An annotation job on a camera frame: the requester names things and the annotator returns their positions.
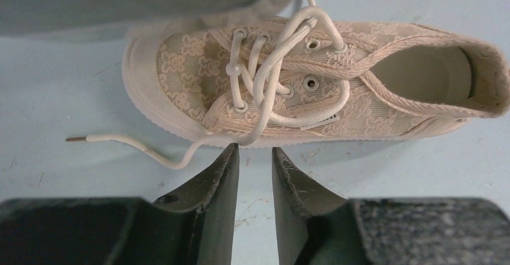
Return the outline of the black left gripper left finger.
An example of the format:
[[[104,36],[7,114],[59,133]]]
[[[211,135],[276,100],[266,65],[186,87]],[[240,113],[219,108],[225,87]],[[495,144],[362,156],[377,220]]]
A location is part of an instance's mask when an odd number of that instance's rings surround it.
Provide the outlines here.
[[[153,202],[25,198],[1,204],[2,264],[230,264],[239,148]]]

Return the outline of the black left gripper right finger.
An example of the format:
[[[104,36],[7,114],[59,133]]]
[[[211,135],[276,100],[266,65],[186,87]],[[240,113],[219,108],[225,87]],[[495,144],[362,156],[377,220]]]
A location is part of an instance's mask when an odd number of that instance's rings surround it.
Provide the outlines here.
[[[280,264],[508,264],[509,218],[483,198],[336,195],[272,149]]]

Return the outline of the beige sneaker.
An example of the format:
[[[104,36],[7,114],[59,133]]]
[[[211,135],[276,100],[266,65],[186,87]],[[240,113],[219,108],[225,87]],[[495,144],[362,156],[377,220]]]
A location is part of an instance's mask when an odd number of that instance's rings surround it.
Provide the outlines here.
[[[180,161],[124,135],[170,169],[204,144],[273,147],[449,133],[509,109],[509,69],[492,44],[416,23],[333,22],[315,0],[290,19],[131,38],[126,92],[159,127],[191,141]]]
[[[89,43],[246,25],[292,0],[1,0],[1,35]]]

